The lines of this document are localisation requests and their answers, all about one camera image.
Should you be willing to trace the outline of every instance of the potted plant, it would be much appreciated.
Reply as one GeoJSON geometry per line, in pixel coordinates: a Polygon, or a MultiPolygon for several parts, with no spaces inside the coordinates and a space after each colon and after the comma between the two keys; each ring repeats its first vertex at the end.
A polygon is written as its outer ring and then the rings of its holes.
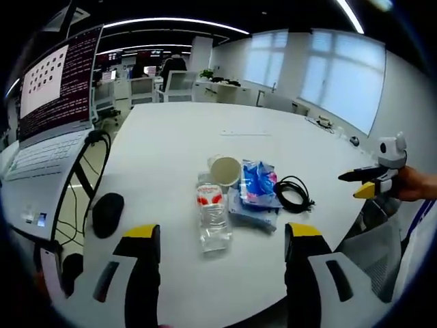
{"type": "Polygon", "coordinates": [[[200,72],[200,79],[204,80],[204,81],[209,81],[213,75],[214,75],[214,72],[211,69],[206,68],[205,70],[202,70],[200,72]]]}

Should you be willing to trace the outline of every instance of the laptop keyboard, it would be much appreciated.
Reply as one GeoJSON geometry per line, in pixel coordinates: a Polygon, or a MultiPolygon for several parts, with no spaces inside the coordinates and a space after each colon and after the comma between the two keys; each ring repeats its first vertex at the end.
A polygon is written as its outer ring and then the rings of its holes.
{"type": "Polygon", "coordinates": [[[75,133],[73,137],[57,137],[21,150],[5,179],[11,181],[61,173],[62,163],[76,153],[72,148],[75,149],[82,136],[82,133],[75,133]]]}

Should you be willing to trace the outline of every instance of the office floor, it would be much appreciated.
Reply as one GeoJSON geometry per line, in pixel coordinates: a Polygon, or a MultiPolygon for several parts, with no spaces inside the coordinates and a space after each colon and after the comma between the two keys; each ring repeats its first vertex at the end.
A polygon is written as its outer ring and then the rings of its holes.
{"type": "MultiPolygon", "coordinates": [[[[112,122],[104,125],[104,130],[110,134],[112,140],[117,137],[118,130],[122,127],[124,120],[130,113],[128,100],[117,100],[115,105],[116,109],[122,112],[118,117],[119,125],[115,126],[112,122]]],[[[98,179],[97,173],[100,173],[102,169],[104,152],[105,145],[103,142],[99,142],[93,147],[88,147],[85,156],[81,159],[83,170],[92,186],[96,184],[98,179]]],[[[78,181],[76,174],[74,174],[61,205],[55,235],[55,239],[60,244],[64,244],[61,261],[73,253],[83,254],[84,240],[82,226],[88,202],[89,198],[78,181]],[[78,230],[76,236],[74,235],[74,227],[78,230]]]]}

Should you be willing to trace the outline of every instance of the window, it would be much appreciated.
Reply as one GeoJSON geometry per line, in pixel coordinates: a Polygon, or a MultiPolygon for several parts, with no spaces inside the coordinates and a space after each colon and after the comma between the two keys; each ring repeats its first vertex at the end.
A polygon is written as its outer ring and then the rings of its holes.
{"type": "Polygon", "coordinates": [[[288,31],[254,34],[244,71],[244,80],[272,87],[278,83],[288,31]]]}
{"type": "Polygon", "coordinates": [[[300,97],[369,134],[381,99],[385,47],[334,31],[314,31],[300,97]]]}

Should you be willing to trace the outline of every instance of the paper cup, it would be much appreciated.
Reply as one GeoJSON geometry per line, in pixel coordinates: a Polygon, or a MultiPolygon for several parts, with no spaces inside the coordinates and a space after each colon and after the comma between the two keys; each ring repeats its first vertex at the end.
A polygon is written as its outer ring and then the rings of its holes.
{"type": "Polygon", "coordinates": [[[210,175],[215,183],[224,187],[234,185],[241,174],[241,164],[233,157],[216,155],[208,159],[210,175]]]}

